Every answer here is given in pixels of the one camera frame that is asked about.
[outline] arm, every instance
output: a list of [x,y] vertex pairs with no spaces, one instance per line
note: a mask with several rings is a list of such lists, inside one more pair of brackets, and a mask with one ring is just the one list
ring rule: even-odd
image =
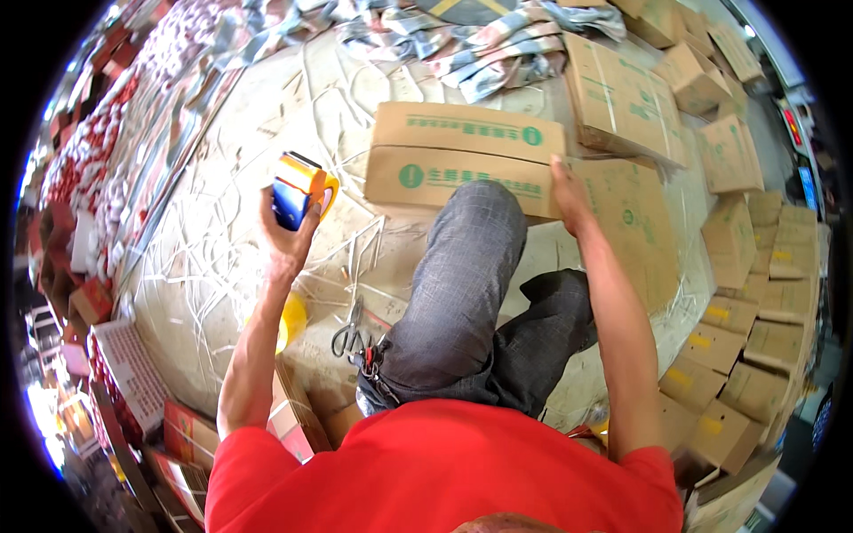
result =
[[237,340],[219,392],[217,429],[222,441],[241,427],[266,428],[281,312],[293,280],[305,266],[311,236],[320,222],[320,205],[311,208],[299,231],[287,231],[276,223],[272,187],[267,187],[261,190],[259,218],[270,257],[258,303]]
[[551,158],[554,197],[587,269],[601,363],[610,395],[610,457],[662,442],[658,351],[646,309],[601,232],[580,179]]

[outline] gray pants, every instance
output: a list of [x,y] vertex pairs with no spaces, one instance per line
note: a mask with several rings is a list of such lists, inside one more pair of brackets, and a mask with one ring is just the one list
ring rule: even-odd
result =
[[530,309],[495,331],[525,247],[518,201],[496,182],[459,187],[432,226],[403,318],[378,347],[382,392],[359,373],[373,411],[427,398],[518,409],[537,417],[569,357],[595,333],[586,275],[560,270],[521,286]]

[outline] red t-shirt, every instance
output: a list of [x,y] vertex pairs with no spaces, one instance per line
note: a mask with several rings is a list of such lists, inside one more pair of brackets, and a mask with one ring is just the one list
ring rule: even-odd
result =
[[268,432],[219,445],[208,531],[436,531],[521,513],[566,531],[679,531],[663,448],[618,464],[522,413],[422,400],[355,424],[340,449],[300,465]]

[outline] scissors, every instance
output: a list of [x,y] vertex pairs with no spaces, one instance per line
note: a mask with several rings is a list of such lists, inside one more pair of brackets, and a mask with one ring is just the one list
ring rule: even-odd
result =
[[[364,350],[364,340],[358,331],[358,324],[362,320],[362,306],[363,300],[359,296],[350,310],[346,324],[332,336],[332,354],[335,357],[342,357],[345,353]],[[358,347],[353,350],[356,342],[358,342]]]

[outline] hand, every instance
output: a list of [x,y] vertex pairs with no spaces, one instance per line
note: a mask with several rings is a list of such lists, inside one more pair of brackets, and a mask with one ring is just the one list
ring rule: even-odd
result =
[[586,190],[581,179],[563,165],[563,159],[551,154],[551,177],[554,180],[552,191],[566,230],[575,238],[590,225],[598,223],[589,209]]
[[272,186],[262,188],[260,195],[258,217],[263,242],[270,253],[264,277],[270,284],[289,290],[297,274],[305,267],[322,207],[319,202],[315,203],[302,219],[299,230],[289,231],[276,222],[276,214],[272,211]]

